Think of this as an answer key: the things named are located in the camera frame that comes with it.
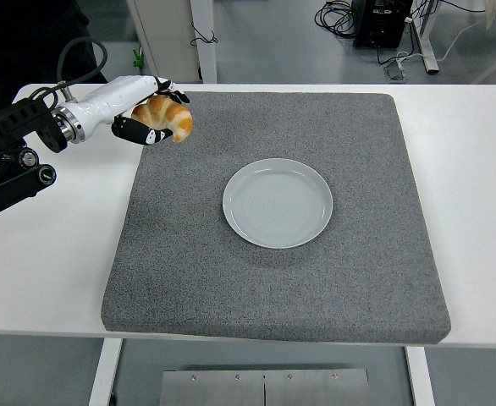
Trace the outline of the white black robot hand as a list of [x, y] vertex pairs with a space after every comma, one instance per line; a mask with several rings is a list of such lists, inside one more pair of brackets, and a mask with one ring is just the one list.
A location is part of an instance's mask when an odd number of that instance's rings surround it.
[[122, 76], [64, 107], [73, 116], [73, 143], [85, 141], [109, 124], [123, 140], [153, 145], [169, 137], [185, 140], [193, 128], [187, 96], [171, 80], [155, 76]]

